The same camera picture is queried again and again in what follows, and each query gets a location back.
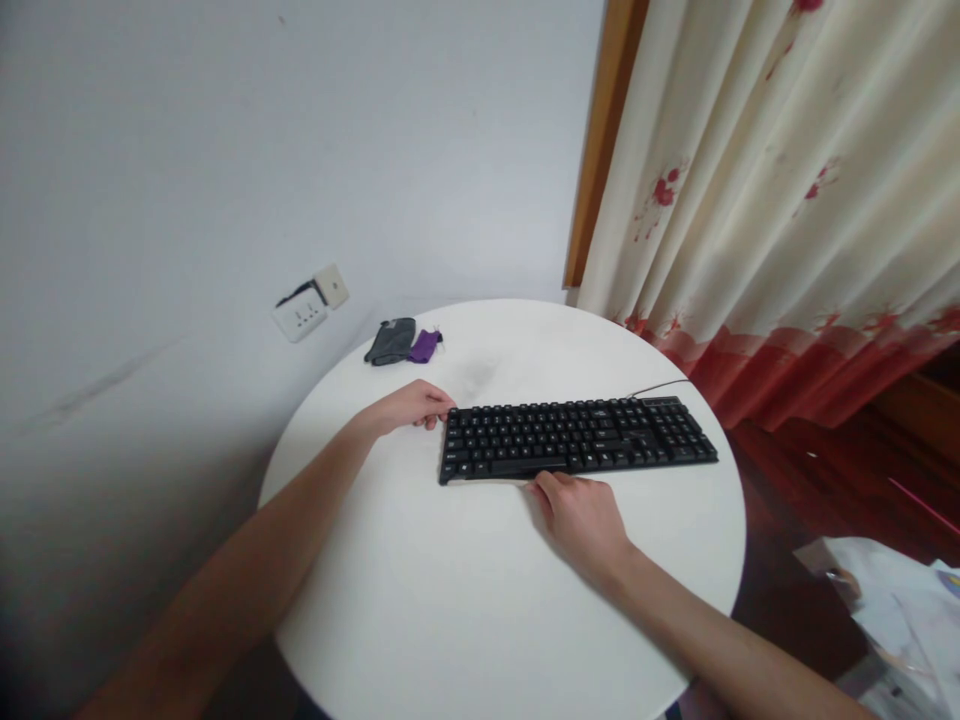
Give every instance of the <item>wall socket panel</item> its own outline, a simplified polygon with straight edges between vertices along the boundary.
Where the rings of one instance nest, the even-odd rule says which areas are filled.
[[[336,265],[327,265],[323,270],[313,276],[314,282],[323,293],[323,299],[331,310],[336,310],[343,305],[350,297],[350,291],[347,290],[347,284],[343,282],[343,276]]]
[[[273,309],[273,319],[290,342],[300,342],[327,319],[320,294],[312,287]]]

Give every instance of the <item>round table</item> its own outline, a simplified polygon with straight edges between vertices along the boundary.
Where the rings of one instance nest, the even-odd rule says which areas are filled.
[[[424,313],[443,332],[426,365],[345,357],[307,396],[267,470],[266,503],[358,410],[416,379],[460,407],[622,397],[682,378],[636,335],[530,300]],[[719,462],[599,473],[630,538],[729,614],[743,569],[743,493],[730,446],[696,388],[676,395]],[[689,678],[545,542],[526,493],[441,487],[442,427],[374,446],[327,545],[277,630],[301,685],[336,720],[631,718],[663,712]]]

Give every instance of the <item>purple object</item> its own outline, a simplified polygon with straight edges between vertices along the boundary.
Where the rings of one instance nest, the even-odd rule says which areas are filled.
[[[432,333],[421,330],[417,341],[413,344],[413,347],[410,348],[410,355],[407,356],[407,360],[420,363],[421,365],[430,362],[430,358],[433,357],[433,351],[437,349],[437,343],[439,341],[439,330]]]

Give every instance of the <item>black keyboard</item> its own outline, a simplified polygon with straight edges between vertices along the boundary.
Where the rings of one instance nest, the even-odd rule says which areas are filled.
[[[716,461],[676,397],[494,405],[450,411],[440,484]]]

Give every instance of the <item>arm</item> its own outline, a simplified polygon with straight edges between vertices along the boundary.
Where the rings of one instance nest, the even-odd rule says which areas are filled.
[[[627,538],[606,483],[542,472],[527,486],[566,559],[744,720],[873,718],[836,687],[698,598]]]
[[[78,720],[199,717],[283,617],[377,438],[408,423],[432,430],[454,406],[417,380],[358,413],[187,583]]]

